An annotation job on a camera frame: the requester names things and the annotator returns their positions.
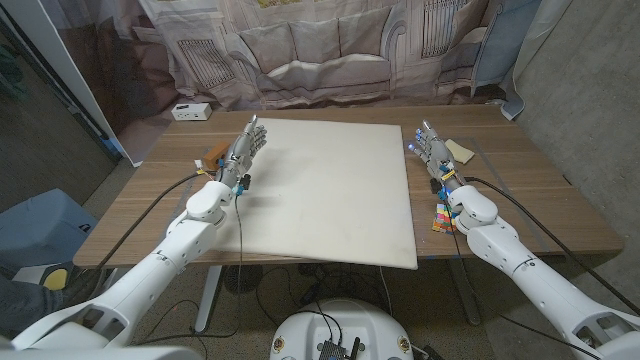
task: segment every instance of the wooden table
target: wooden table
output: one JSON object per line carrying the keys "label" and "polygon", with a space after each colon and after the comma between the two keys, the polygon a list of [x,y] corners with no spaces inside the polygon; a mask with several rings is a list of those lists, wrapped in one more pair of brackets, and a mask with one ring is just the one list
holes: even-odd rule
{"label": "wooden table", "polygon": [[[569,248],[579,253],[610,253],[623,247],[621,239],[602,217],[518,126],[502,117],[496,106],[332,108],[258,111],[257,114],[283,119],[397,124],[402,126],[405,145],[414,139],[422,119],[429,119],[441,137],[452,138],[476,153],[467,165],[460,165],[463,175],[479,177],[508,190]],[[214,113],[208,121],[172,123],[80,248],[75,264],[95,267],[165,188],[194,172],[194,159],[199,159],[219,141],[233,141],[251,115],[251,112]],[[451,235],[431,230],[439,200],[430,192],[430,177],[424,163],[406,149],[405,159],[419,259],[456,257]],[[162,240],[171,217],[182,211],[186,198],[206,181],[205,176],[200,176],[167,195],[107,265],[129,267],[140,261]],[[560,253],[559,247],[515,206],[491,189],[480,184],[477,187],[498,205],[500,215],[518,230],[522,242],[534,253]],[[460,235],[459,240],[464,240],[464,236]],[[466,242],[460,243],[462,255],[473,256]],[[225,265],[238,260],[237,253],[210,251],[195,262]],[[311,261],[256,254],[244,254],[243,260],[247,264]]]}

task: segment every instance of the wire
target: wire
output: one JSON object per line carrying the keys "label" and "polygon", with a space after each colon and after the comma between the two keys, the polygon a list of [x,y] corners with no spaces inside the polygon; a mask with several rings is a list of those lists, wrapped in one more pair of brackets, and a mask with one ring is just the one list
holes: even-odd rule
{"label": "wire", "polygon": [[560,248],[567,254],[569,255],[570,258],[572,258],[575,262],[578,263],[578,265],[580,265],[580,267],[582,267],[583,270],[585,270],[586,272],[588,272],[591,276],[593,276],[596,280],[598,280],[598,282],[600,284],[602,284],[602,286],[604,286],[605,288],[607,288],[607,290],[609,290],[613,295],[615,295],[618,299],[620,299],[620,301],[622,301],[625,305],[627,305],[631,310],[633,310],[633,312],[635,312],[636,314],[640,315],[640,308],[638,306],[636,306],[634,303],[632,303],[629,299],[627,299],[626,296],[622,295],[622,293],[620,293],[616,288],[614,288],[611,284],[609,284],[609,282],[607,282],[607,280],[605,280],[602,276],[600,276],[597,272],[595,272],[593,269],[591,269],[583,260],[581,260],[578,256],[576,256],[576,254],[571,251],[571,249],[569,249],[562,241],[560,241],[560,239],[558,239],[549,229],[547,229],[544,225],[542,225],[542,223],[536,219],[535,216],[533,216],[533,214],[531,214],[522,204],[520,204],[515,198],[513,198],[511,195],[507,194],[506,192],[504,192],[502,189],[498,188],[497,186],[491,184],[488,181],[479,179],[477,177],[465,177],[464,178],[466,181],[468,182],[479,182],[481,184],[484,184],[488,187],[490,187],[491,189],[493,189],[494,191],[498,192],[500,195],[504,196],[505,198],[507,198],[509,201],[511,201],[515,206],[517,206],[520,210],[522,210],[522,212],[524,212],[536,225],[538,225],[538,227],[545,233],[547,234],[551,240],[553,240],[553,242],[555,242],[558,246],[560,246]]}
{"label": "wire", "polygon": [[[447,202],[447,206],[445,206],[445,208],[447,209],[447,213],[449,214],[449,219],[451,219],[451,218],[452,218],[452,216],[451,216],[451,211],[449,210],[449,209],[450,209],[450,207],[451,207],[451,204],[449,204],[449,201],[448,201],[448,200],[447,200],[446,202]],[[454,240],[454,241],[455,241],[455,243],[456,243],[456,251],[458,252],[458,257],[460,258],[460,261],[461,261],[461,264],[462,264],[462,270],[463,270],[463,272],[464,272],[464,278],[465,278],[465,281],[467,282],[467,285],[469,285],[469,289],[471,290],[471,292],[473,293],[473,295],[476,297],[476,299],[478,299],[478,301],[479,301],[483,306],[487,307],[489,310],[493,311],[495,314],[497,314],[498,316],[500,316],[500,317],[501,317],[501,318],[503,318],[504,320],[507,320],[508,322],[510,322],[510,323],[512,323],[512,324],[514,324],[514,325],[518,325],[518,326],[520,326],[520,327],[522,327],[522,328],[524,328],[524,329],[527,329],[527,330],[529,330],[529,331],[531,331],[531,332],[534,332],[534,333],[536,333],[536,334],[538,334],[538,335],[542,335],[542,336],[544,336],[544,337],[546,337],[546,338],[548,338],[548,339],[551,339],[551,340],[553,340],[553,341],[557,341],[557,342],[559,342],[559,343],[561,343],[561,344],[564,344],[564,345],[567,345],[567,346],[569,346],[569,347],[571,347],[571,348],[574,348],[574,349],[576,349],[576,350],[578,350],[578,351],[580,351],[580,352],[582,352],[582,353],[584,353],[584,354],[586,354],[586,355],[591,356],[591,357],[592,357],[592,358],[594,358],[594,359],[598,359],[598,360],[600,360],[600,357],[598,357],[598,356],[596,356],[596,355],[594,355],[594,354],[590,353],[589,351],[584,350],[583,348],[581,348],[581,347],[579,347],[579,346],[573,345],[573,344],[568,343],[568,342],[566,342],[566,341],[563,341],[563,340],[561,340],[561,339],[558,339],[558,338],[557,338],[557,337],[555,337],[555,336],[551,336],[551,335],[546,334],[546,333],[544,333],[544,332],[542,332],[542,331],[540,331],[540,330],[534,329],[534,328],[529,327],[529,326],[527,326],[527,325],[525,325],[525,324],[522,324],[522,323],[520,323],[520,322],[517,322],[517,321],[515,321],[515,320],[513,320],[513,319],[511,319],[511,318],[509,318],[509,317],[507,317],[506,315],[503,315],[502,313],[500,313],[499,311],[497,311],[497,310],[496,310],[496,309],[494,309],[493,307],[489,306],[486,302],[484,302],[484,301],[483,301],[483,299],[480,297],[480,295],[479,295],[479,294],[476,292],[476,290],[473,288],[473,285],[471,285],[471,281],[469,280],[469,273],[468,273],[468,271],[467,271],[467,267],[466,267],[466,265],[465,265],[465,263],[464,263],[464,259],[462,258],[462,255],[460,254],[460,246],[458,245],[458,238],[456,237],[456,232],[455,232],[455,231],[453,231],[453,232],[452,232],[452,235],[453,235],[453,240]]]}
{"label": "wire", "polygon": [[328,314],[325,314],[325,313],[321,313],[321,312],[317,312],[317,311],[313,311],[313,310],[300,310],[300,311],[294,312],[291,315],[304,314],[304,313],[312,313],[312,314],[316,314],[316,315],[322,315],[322,316],[328,317],[329,319],[333,320],[333,322],[336,323],[336,326],[338,327],[338,330],[340,331],[340,339],[338,340],[338,346],[342,345],[342,328],[340,327],[340,324],[338,324],[338,321],[336,319],[334,319],[331,315],[328,315]]}
{"label": "wire", "polygon": [[[234,201],[234,205],[235,205],[235,210],[236,210],[236,216],[238,217],[238,229],[240,231],[240,265],[238,266],[238,282],[240,282],[241,278],[241,271],[242,271],[242,253],[243,253],[243,244],[242,244],[242,221],[240,219],[240,212],[238,211],[238,197],[236,196],[235,201]],[[159,337],[159,338],[155,338],[155,339],[151,339],[151,340],[146,340],[146,338],[138,343],[138,345],[144,345],[144,344],[150,344],[150,343],[154,343],[154,342],[158,342],[158,341],[164,341],[164,340],[172,340],[172,339],[181,339],[181,338],[216,338],[216,339],[226,339],[226,338],[230,338],[232,336],[234,336],[235,334],[238,333],[238,330],[240,330],[240,325],[242,323],[242,303],[241,303],[241,299],[240,299],[240,290],[242,289],[242,286],[238,286],[238,324],[235,328],[235,330],[233,330],[233,332],[229,333],[229,334],[196,334],[196,333],[191,333],[191,334],[178,334],[178,335],[169,335],[169,336],[163,336],[163,337]]]}
{"label": "wire", "polygon": [[[195,306],[195,307],[196,307],[196,310],[199,310],[199,309],[200,309],[200,307],[198,306],[198,304],[197,304],[195,301],[193,301],[193,300],[187,300],[187,299],[185,299],[185,300],[180,300],[180,301],[178,301],[177,303],[175,303],[175,304],[171,305],[171,307],[170,307],[170,308],[168,308],[168,309],[167,309],[167,311],[165,311],[165,313],[162,315],[162,317],[160,317],[160,320],[158,320],[158,322],[157,322],[157,323],[156,323],[156,325],[153,327],[153,329],[151,329],[151,331],[149,331],[149,333],[147,334],[147,336],[145,336],[142,340],[144,341],[144,340],[148,339],[148,338],[149,338],[149,336],[151,336],[151,334],[153,334],[153,332],[154,332],[154,331],[156,331],[156,329],[158,328],[158,326],[160,326],[160,324],[162,323],[162,321],[164,320],[164,318],[165,318],[167,315],[169,315],[169,313],[170,313],[172,310],[175,310],[175,309],[176,309],[176,307],[177,307],[178,305],[182,304],[182,303],[189,303],[189,304],[192,304],[193,306]],[[208,360],[208,359],[209,359],[209,350],[207,349],[207,345],[205,345],[205,344],[204,344],[204,341],[202,341],[202,339],[201,339],[201,338],[197,338],[197,340],[200,342],[200,344],[201,344],[201,345],[202,345],[202,347],[204,348],[204,358],[205,358],[205,360]]]}
{"label": "wire", "polygon": [[276,270],[283,270],[287,274],[287,283],[289,284],[289,296],[291,297],[291,301],[296,307],[300,307],[300,305],[298,305],[295,298],[293,297],[293,293],[291,292],[291,274],[289,273],[289,270],[280,266],[280,267],[273,268],[267,271],[264,275],[262,275],[262,279],[260,279],[260,282],[256,287],[256,301],[258,302],[258,306],[260,307],[260,310],[262,310],[264,315],[273,323],[273,325],[278,327],[280,326],[280,324],[278,324],[278,322],[271,315],[269,315],[269,312],[267,312],[267,309],[265,309],[264,305],[262,304],[262,301],[260,301],[260,285],[262,285],[262,281],[267,277],[267,275],[271,274]]}
{"label": "wire", "polygon": [[419,347],[417,347],[417,346],[415,346],[415,345],[413,345],[413,344],[411,344],[411,348],[412,348],[413,350],[415,350],[415,351],[419,352],[419,353],[420,353],[420,354],[422,354],[422,355],[427,355],[427,359],[431,357],[431,355],[429,355],[426,351],[424,351],[424,350],[420,349]]}
{"label": "wire", "polygon": [[204,344],[204,341],[201,338],[196,338],[202,344],[204,348],[204,360],[209,360],[209,350],[207,349],[207,345]]}
{"label": "wire", "polygon": [[391,296],[389,295],[389,288],[387,287],[387,282],[384,281],[384,274],[382,274],[382,266],[380,268],[380,278],[382,279],[382,285],[384,285],[384,291],[387,293],[387,302],[389,303],[389,313],[393,316],[393,308],[391,307]]}
{"label": "wire", "polygon": [[[87,280],[81,285],[78,286],[78,289],[76,291],[74,291],[68,298],[67,300],[67,304],[71,303],[73,301],[73,299],[78,296],[78,294],[87,286],[87,284],[90,284],[94,278],[96,277],[96,275],[100,274],[100,270],[102,270],[102,268],[104,267],[104,265],[111,259],[111,257],[113,257],[113,254],[116,253],[116,251],[118,251],[118,249],[120,248],[120,246],[122,246],[122,244],[125,242],[125,240],[127,240],[127,238],[129,237],[129,235],[131,235],[131,233],[133,232],[133,230],[136,229],[136,227],[142,222],[142,220],[144,220],[144,218],[151,212],[151,210],[153,210],[153,208],[160,202],[160,200],[162,200],[162,198],[167,195],[171,190],[177,188],[178,186],[182,185],[183,183],[187,182],[190,179],[193,179],[196,176],[199,176],[200,174],[198,173],[194,173],[191,174],[185,178],[183,178],[182,180],[179,180],[178,182],[176,182],[175,184],[169,186],[166,190],[164,190],[160,195],[158,195],[158,197],[151,203],[151,205],[149,205],[149,207],[147,207],[147,209],[142,213],[142,215],[140,215],[138,217],[138,219],[129,227],[129,229],[124,233],[124,235],[122,235],[122,237],[120,238],[120,240],[118,240],[118,242],[113,246],[113,248],[111,248],[111,250],[109,251],[109,253],[107,253],[107,255],[105,255],[105,257],[102,259],[102,261],[100,261],[100,263],[96,266],[96,268],[94,269],[94,273],[89,276],[87,278]],[[75,281],[78,279],[78,277],[76,277],[74,279],[74,281],[72,282],[72,284],[68,285],[68,286],[72,286],[73,283],[75,283]]]}
{"label": "wire", "polygon": [[158,320],[158,322],[156,323],[156,325],[151,329],[151,331],[149,331],[149,333],[147,334],[147,336],[145,336],[144,338],[142,338],[142,341],[147,340],[149,338],[149,336],[151,336],[151,334],[153,334],[154,331],[156,331],[156,329],[158,328],[158,326],[160,326],[160,324],[162,323],[162,321],[164,320],[165,317],[167,317],[167,315],[169,315],[169,313],[172,310],[175,310],[176,307],[182,303],[189,303],[189,304],[193,304],[193,306],[196,307],[196,310],[200,310],[200,307],[198,306],[198,304],[193,301],[193,300],[180,300],[177,303],[171,305],[170,308],[167,309],[167,311],[164,312],[164,314],[160,317],[160,320]]}
{"label": "wire", "polygon": [[318,307],[318,311],[320,312],[320,314],[322,314],[322,318],[324,319],[324,322],[327,323],[327,327],[329,328],[329,340],[331,341],[331,343],[333,343],[333,330],[331,330],[331,325],[329,325],[329,320],[327,320],[327,315],[325,315],[322,312],[322,309],[320,308],[320,303],[318,301],[316,301],[316,306]]}

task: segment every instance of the metal table leg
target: metal table leg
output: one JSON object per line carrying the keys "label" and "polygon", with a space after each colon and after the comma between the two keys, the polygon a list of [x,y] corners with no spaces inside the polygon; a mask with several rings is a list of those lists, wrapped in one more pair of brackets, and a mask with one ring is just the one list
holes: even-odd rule
{"label": "metal table leg", "polygon": [[209,317],[211,316],[211,309],[213,308],[213,299],[218,289],[218,281],[220,280],[220,273],[222,272],[222,266],[210,266],[207,279],[204,283],[204,290],[202,291],[202,299],[200,299],[200,309],[198,310],[198,316],[196,317],[196,325],[194,327],[196,333],[203,333],[209,327]]}
{"label": "metal table leg", "polygon": [[460,294],[460,300],[462,301],[462,307],[464,313],[467,315],[467,321],[473,326],[478,326],[482,323],[480,318],[480,311],[478,310],[478,304],[476,304],[476,298],[471,291],[471,287],[465,278],[464,269],[462,267],[461,259],[451,259],[447,261],[449,268],[451,269],[451,277],[453,283],[456,285],[458,294]]}

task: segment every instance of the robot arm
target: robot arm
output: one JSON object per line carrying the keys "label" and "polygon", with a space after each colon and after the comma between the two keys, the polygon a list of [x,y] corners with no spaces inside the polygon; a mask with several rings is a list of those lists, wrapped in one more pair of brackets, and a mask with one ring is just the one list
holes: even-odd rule
{"label": "robot arm", "polygon": [[569,342],[578,359],[631,359],[640,351],[640,318],[603,306],[538,259],[517,231],[498,216],[497,206],[467,185],[453,156],[427,121],[409,149],[427,165],[455,212],[456,226],[471,251],[509,276]]}
{"label": "robot arm", "polygon": [[36,322],[13,341],[15,350],[117,348],[130,343],[142,316],[184,267],[206,253],[224,224],[221,206],[266,144],[266,130],[254,115],[229,150],[217,181],[209,181],[188,201],[166,238],[102,295]]}

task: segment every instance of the wooden block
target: wooden block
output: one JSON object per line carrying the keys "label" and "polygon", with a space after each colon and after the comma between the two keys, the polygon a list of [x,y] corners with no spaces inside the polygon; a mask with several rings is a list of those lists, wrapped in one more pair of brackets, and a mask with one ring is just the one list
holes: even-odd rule
{"label": "wooden block", "polygon": [[227,155],[227,150],[231,146],[227,142],[220,142],[211,149],[205,156],[202,157],[202,162],[207,166],[209,170],[218,170],[220,168],[218,160],[224,160]]}

